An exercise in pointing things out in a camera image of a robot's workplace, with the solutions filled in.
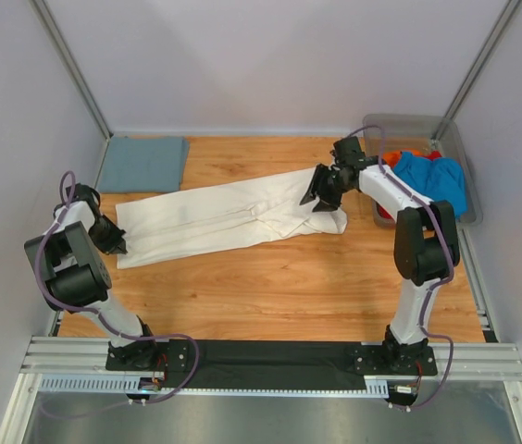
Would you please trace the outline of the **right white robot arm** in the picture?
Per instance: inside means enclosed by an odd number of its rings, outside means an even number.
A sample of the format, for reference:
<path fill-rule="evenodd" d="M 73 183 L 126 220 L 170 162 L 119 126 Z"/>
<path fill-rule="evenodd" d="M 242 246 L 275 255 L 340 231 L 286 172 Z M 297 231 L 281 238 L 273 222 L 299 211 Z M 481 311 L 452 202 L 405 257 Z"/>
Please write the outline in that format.
<path fill-rule="evenodd" d="M 330 166 L 316 167 L 300 204 L 314 202 L 315 213 L 333 212 L 346 192 L 356 190 L 393 217 L 393 259 L 402 284 L 381 361 L 400 374 L 434 337 L 427 329 L 430 303 L 439 288 L 454 278 L 460 261 L 454 208 L 446 200 L 433 201 L 411 188 L 380 155 L 365 154 L 355 136 L 336 141 L 331 156 Z"/>

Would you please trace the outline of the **white t shirt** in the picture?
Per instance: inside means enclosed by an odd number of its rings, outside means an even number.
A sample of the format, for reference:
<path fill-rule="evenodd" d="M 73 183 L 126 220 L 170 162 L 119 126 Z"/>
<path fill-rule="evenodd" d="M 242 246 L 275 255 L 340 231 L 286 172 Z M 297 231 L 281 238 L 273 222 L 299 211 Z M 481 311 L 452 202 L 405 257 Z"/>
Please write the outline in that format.
<path fill-rule="evenodd" d="M 301 205 L 312 168 L 229 184 L 177 191 L 116 206 L 128 252 L 117 268 L 181 259 L 286 240 L 341 235 L 347 215 Z"/>

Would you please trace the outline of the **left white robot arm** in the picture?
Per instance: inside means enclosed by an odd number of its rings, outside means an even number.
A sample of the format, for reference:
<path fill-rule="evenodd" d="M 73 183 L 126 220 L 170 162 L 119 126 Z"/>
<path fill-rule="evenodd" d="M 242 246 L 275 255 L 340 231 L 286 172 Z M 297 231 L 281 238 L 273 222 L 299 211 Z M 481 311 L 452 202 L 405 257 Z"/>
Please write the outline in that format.
<path fill-rule="evenodd" d="M 126 231 L 101 212 L 92 187 L 61 187 L 60 198 L 49 229 L 24 243 L 43 298 L 52 310 L 83 315 L 106 333 L 108 370 L 153 369 L 160 350 L 149 338 L 152 331 L 113 295 L 101 257 L 128 252 Z"/>

